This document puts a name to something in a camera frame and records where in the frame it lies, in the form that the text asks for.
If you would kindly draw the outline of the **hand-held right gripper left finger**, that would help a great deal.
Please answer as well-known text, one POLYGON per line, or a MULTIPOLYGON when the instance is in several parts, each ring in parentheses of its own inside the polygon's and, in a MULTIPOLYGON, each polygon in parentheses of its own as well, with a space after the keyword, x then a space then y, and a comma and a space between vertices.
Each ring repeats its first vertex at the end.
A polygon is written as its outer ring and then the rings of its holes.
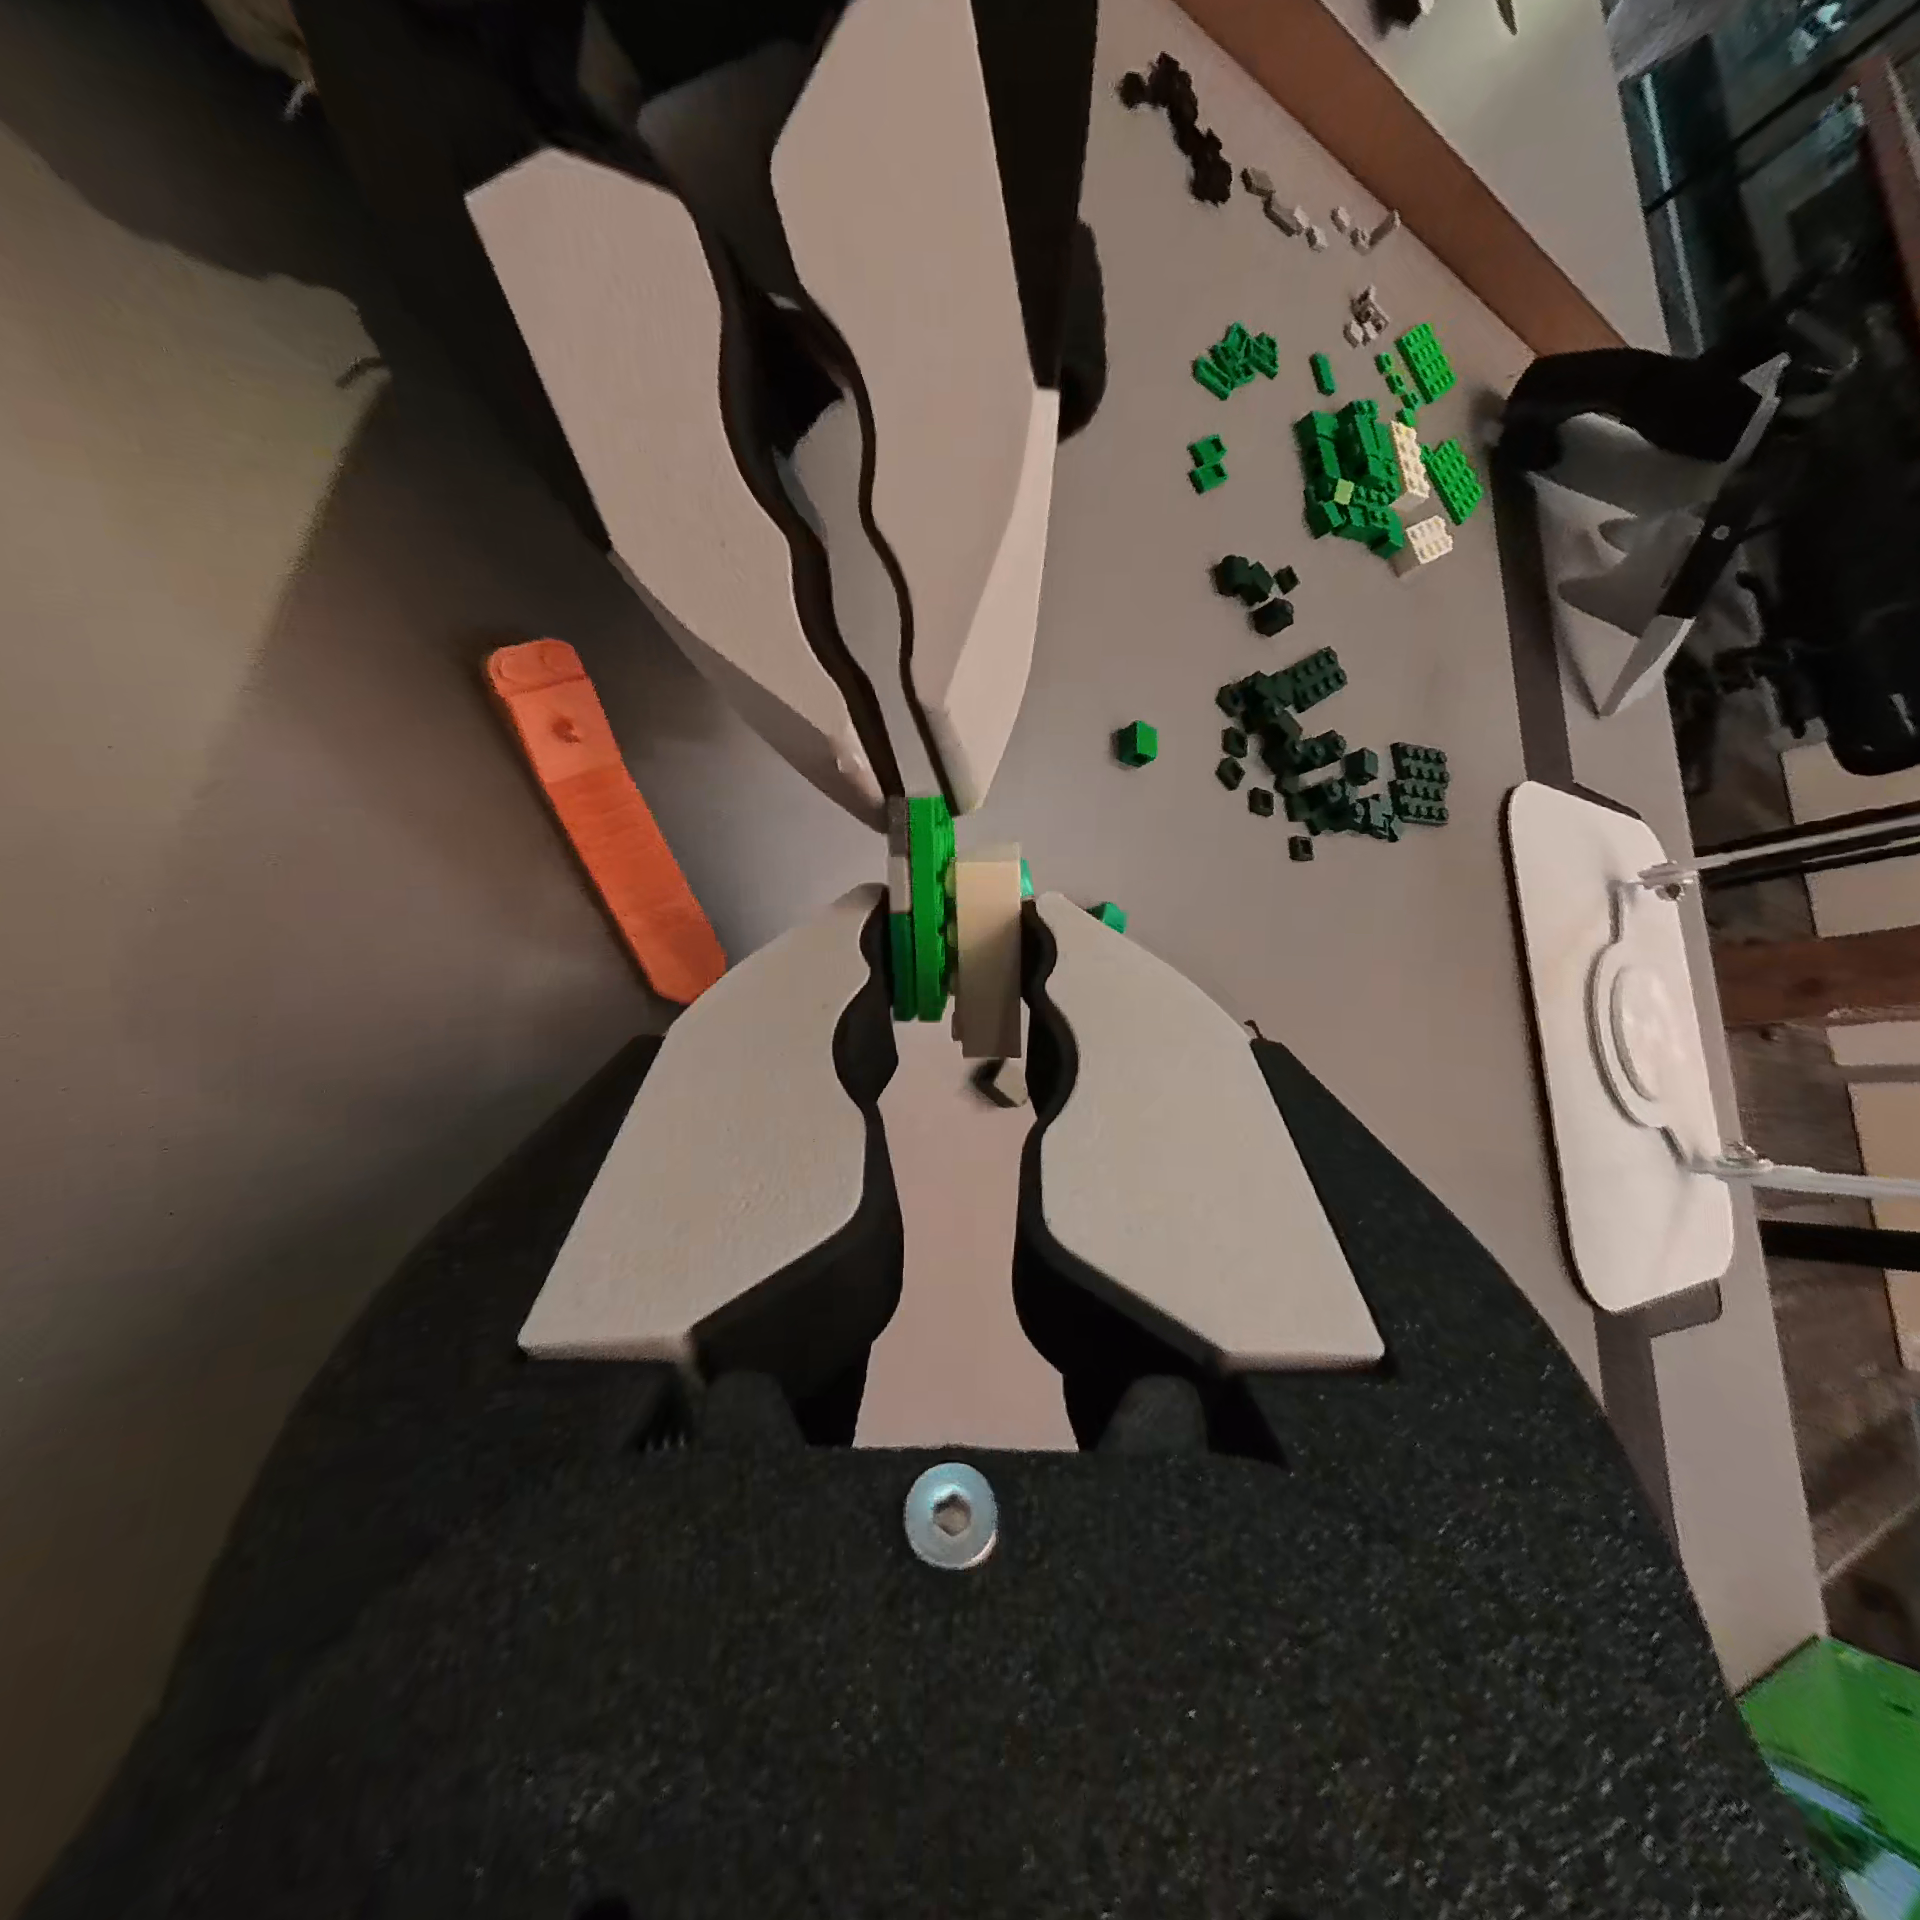
POLYGON ((810 1442, 853 1444, 905 1277, 887 904, 854 886, 674 1021, 523 1320, 525 1356, 764 1376, 810 1442))

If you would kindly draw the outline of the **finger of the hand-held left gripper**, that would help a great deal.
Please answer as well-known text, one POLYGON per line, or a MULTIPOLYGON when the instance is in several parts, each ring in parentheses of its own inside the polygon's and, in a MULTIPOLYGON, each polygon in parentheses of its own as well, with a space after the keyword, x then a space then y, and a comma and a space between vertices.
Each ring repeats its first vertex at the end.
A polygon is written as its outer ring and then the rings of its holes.
POLYGON ((729 254, 670 185, 563 149, 464 206, 615 570, 772 751, 884 827, 899 769, 838 628, 825 543, 764 437, 729 254))
POLYGON ((853 379, 899 697, 957 815, 989 796, 1034 655, 1095 44, 1097 5, 842 5, 770 160, 853 379))

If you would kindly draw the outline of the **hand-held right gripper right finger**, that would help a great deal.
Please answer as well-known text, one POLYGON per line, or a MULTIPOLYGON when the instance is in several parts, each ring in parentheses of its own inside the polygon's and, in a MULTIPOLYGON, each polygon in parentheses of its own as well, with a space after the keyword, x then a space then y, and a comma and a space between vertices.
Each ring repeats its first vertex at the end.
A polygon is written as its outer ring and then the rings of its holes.
POLYGON ((1138 1381, 1187 1381, 1203 1432, 1252 1381, 1386 1363, 1245 1027, 1061 894, 1022 904, 1030 1127, 1013 1303, 1092 1450, 1138 1381))

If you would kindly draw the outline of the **white lego brick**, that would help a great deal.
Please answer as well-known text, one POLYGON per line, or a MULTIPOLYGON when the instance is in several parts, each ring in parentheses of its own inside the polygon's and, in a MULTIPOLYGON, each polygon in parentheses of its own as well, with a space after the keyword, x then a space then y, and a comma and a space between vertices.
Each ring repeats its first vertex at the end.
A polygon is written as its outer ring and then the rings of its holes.
POLYGON ((977 1091, 1002 1110, 1028 1104, 1022 997, 1019 853, 998 849, 956 865, 951 1036, 977 1091))

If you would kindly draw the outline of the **green mosaic lego panel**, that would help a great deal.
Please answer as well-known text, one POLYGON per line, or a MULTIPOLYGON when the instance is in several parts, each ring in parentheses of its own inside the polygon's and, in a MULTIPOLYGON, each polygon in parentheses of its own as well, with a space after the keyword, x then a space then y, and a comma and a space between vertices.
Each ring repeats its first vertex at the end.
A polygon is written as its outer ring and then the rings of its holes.
POLYGON ((956 837, 938 796, 889 799, 887 932, 895 1021, 940 1021, 957 973, 956 837))

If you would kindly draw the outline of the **pile of black lego pieces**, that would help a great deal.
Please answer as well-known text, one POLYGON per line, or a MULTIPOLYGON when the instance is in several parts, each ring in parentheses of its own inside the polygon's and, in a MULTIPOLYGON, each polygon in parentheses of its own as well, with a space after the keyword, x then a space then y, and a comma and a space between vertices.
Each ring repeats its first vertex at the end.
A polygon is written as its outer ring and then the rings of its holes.
POLYGON ((1128 71, 1117 85, 1124 108, 1153 108, 1168 118, 1173 141, 1187 161, 1187 189, 1208 206, 1225 206, 1232 197, 1234 172, 1223 145, 1199 121, 1197 97, 1181 60, 1159 55, 1149 70, 1128 71))

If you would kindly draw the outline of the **pile of grey lego pieces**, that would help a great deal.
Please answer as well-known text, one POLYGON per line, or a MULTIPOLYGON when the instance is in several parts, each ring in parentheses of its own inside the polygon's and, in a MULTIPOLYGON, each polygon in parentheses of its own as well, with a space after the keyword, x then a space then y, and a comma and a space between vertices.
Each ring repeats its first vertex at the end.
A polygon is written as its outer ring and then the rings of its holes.
MULTIPOLYGON (((1399 211, 1386 211, 1371 227, 1357 224, 1357 217, 1345 206, 1333 206, 1331 212, 1320 219, 1311 215, 1308 206, 1288 202, 1273 178, 1257 168, 1242 168, 1238 172, 1238 185, 1248 196, 1253 196, 1260 202, 1263 217, 1273 227, 1280 227, 1288 239, 1304 241, 1309 254, 1329 254, 1333 241, 1339 239, 1357 255, 1374 255, 1403 232, 1399 211)), ((1382 304, 1379 287, 1369 281, 1349 298, 1348 320, 1341 324, 1341 334, 1353 347, 1367 347, 1379 344, 1389 329, 1391 315, 1382 304)))

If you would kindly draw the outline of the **orange lego brick separator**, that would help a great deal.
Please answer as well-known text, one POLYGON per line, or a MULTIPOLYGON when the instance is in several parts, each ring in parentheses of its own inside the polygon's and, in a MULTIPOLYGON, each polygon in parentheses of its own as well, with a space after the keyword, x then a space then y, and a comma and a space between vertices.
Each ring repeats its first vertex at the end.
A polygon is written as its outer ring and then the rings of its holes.
POLYGON ((583 660, 559 639, 533 639, 490 651, 484 680, 644 984, 670 1006, 695 1004, 729 960, 623 761, 583 660))

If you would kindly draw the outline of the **pile of bright green lego pieces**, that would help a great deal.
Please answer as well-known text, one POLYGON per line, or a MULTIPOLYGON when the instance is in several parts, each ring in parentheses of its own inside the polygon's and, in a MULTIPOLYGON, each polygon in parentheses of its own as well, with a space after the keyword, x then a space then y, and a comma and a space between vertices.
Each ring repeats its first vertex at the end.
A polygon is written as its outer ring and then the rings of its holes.
POLYGON ((1386 334, 1384 324, 1353 318, 1355 347, 1371 346, 1382 396, 1339 396, 1334 370, 1309 357, 1320 407, 1292 422, 1302 523, 1314 540, 1348 540, 1398 572, 1452 552, 1452 535, 1481 511, 1485 482, 1460 437, 1427 440, 1425 417, 1457 387, 1452 359, 1431 324, 1386 334))

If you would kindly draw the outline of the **pile of dark green lego pieces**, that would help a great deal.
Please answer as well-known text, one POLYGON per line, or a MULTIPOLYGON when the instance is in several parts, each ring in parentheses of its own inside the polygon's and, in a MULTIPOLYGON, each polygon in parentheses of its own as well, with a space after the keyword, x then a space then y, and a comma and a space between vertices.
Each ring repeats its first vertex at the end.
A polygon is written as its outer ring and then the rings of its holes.
POLYGON ((1212 692, 1215 783, 1256 823, 1284 826, 1284 856, 1311 866, 1329 841, 1399 845, 1452 823, 1452 765, 1425 741, 1376 747, 1343 734, 1329 709, 1349 690, 1341 651, 1317 645, 1253 666, 1212 692))

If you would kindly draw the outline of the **white stand base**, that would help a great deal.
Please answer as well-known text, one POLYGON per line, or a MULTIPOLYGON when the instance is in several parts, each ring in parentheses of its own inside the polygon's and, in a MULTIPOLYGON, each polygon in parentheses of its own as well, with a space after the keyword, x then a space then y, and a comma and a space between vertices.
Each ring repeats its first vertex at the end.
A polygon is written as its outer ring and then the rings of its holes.
POLYGON ((1723 1134, 1679 902, 1730 856, 1673 860, 1643 820, 1526 781, 1499 827, 1568 1260, 1631 1316, 1719 1284, 1735 1187, 1911 1203, 1914 1179, 1773 1162, 1723 1134))

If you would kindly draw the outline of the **neighbouring wood-edged table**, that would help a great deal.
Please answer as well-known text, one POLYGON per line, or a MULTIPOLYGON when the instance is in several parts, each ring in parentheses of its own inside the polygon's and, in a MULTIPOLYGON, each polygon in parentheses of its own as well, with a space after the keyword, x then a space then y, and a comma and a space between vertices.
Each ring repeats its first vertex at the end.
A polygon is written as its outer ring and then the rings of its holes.
POLYGON ((1600 5, 1181 12, 1519 344, 1667 347, 1600 5))

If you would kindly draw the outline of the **black and grey object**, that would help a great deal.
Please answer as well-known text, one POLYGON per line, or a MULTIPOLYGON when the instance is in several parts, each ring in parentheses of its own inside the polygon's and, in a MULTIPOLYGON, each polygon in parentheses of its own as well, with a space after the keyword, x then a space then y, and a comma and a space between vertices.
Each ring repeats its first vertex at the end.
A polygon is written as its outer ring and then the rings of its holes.
POLYGON ((1790 370, 1593 347, 1529 361, 1504 399, 1492 449, 1533 495, 1554 639, 1596 719, 1657 688, 1784 492, 1790 370))

